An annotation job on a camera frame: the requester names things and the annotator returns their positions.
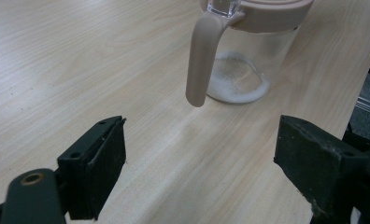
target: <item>beige lid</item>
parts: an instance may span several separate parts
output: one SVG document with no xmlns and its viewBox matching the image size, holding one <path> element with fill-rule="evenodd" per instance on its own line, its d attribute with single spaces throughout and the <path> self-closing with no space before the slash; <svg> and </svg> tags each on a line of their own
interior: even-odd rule
<svg viewBox="0 0 370 224">
<path fill-rule="evenodd" d="M 208 0 L 200 0 L 206 11 Z M 313 0 L 242 0 L 239 11 L 246 18 L 231 27 L 253 33 L 275 33 L 298 27 Z"/>
</svg>

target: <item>beige handle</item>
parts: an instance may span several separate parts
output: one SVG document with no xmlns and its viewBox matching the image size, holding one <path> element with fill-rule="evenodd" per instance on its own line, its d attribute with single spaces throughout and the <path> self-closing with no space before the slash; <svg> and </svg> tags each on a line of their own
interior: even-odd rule
<svg viewBox="0 0 370 224">
<path fill-rule="evenodd" d="M 194 26 L 189 58 L 186 98 L 194 106 L 205 103 L 208 82 L 225 29 L 245 18 L 245 14 L 237 11 L 232 18 L 225 18 L 206 11 Z"/>
</svg>

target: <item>screw hole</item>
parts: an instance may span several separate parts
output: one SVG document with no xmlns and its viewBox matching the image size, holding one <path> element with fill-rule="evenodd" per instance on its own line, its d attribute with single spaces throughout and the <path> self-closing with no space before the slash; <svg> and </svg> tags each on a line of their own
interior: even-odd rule
<svg viewBox="0 0 370 224">
<path fill-rule="evenodd" d="M 24 186 L 34 185 L 40 182 L 43 177 L 44 176 L 41 173 L 30 174 L 21 180 L 21 184 Z"/>
<path fill-rule="evenodd" d="M 78 153 L 78 152 L 74 152 L 74 153 L 72 153 L 69 157 L 71 157 L 72 159 L 79 158 L 79 157 L 80 157 L 80 153 Z"/>
</svg>

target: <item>wood grain surface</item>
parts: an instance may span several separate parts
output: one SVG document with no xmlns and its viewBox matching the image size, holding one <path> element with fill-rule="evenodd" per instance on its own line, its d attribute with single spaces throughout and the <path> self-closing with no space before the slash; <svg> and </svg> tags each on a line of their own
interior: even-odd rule
<svg viewBox="0 0 370 224">
<path fill-rule="evenodd" d="M 279 81 L 249 105 L 186 101 L 198 16 L 197 0 L 0 0 L 0 203 L 14 177 L 56 169 L 123 115 L 127 163 L 98 223 L 308 223 L 273 163 L 278 119 L 342 136 L 370 65 L 370 0 L 316 0 Z"/>
</svg>

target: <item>glass jug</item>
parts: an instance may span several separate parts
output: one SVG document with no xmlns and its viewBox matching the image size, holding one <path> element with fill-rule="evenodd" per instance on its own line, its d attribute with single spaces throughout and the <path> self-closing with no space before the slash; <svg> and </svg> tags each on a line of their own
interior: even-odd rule
<svg viewBox="0 0 370 224">
<path fill-rule="evenodd" d="M 229 104 L 265 95 L 312 3 L 200 0 L 186 87 L 191 105 L 202 106 L 206 94 Z"/>
</svg>

